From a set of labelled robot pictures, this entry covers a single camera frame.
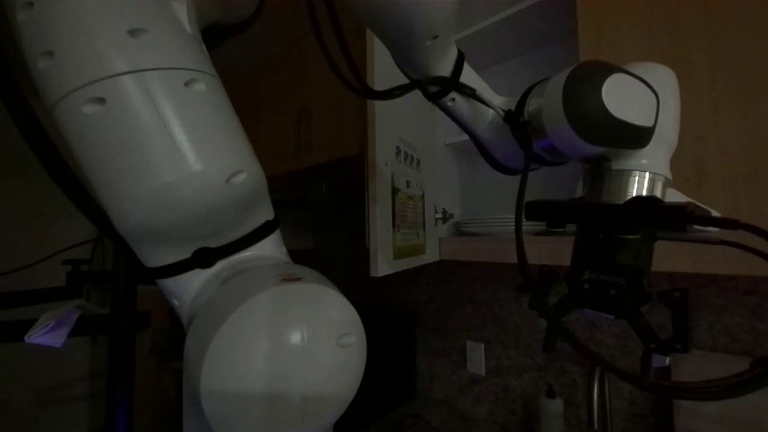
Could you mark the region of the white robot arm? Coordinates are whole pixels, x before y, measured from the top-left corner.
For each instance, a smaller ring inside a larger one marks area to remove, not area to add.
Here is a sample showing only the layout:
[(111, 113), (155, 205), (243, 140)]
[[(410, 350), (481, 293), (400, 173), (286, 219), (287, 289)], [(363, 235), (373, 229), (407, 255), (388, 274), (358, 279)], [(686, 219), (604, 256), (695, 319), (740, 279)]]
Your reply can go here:
[[(67, 157), (185, 325), (185, 432), (333, 432), (368, 337), (283, 245), (267, 175), (203, 46), (260, 0), (3, 0)], [(679, 85), (658, 63), (579, 63), (519, 98), (457, 44), (457, 0), (345, 0), (483, 159), (523, 173), (593, 157), (670, 177)]]

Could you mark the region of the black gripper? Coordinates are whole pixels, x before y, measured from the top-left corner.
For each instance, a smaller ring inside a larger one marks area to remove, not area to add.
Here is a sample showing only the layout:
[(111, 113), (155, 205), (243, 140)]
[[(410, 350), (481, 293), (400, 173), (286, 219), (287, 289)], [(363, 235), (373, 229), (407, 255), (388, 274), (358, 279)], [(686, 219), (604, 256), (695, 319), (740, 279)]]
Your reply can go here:
[(656, 235), (651, 231), (620, 233), (607, 229), (579, 229), (569, 266), (569, 290), (544, 303), (544, 340), (548, 352), (565, 340), (580, 349), (577, 333), (565, 319), (577, 309), (596, 309), (604, 314), (628, 314), (627, 322), (640, 340), (640, 371), (651, 374), (658, 364), (668, 364), (670, 343), (653, 329), (640, 313), (651, 303), (647, 279), (653, 266)]

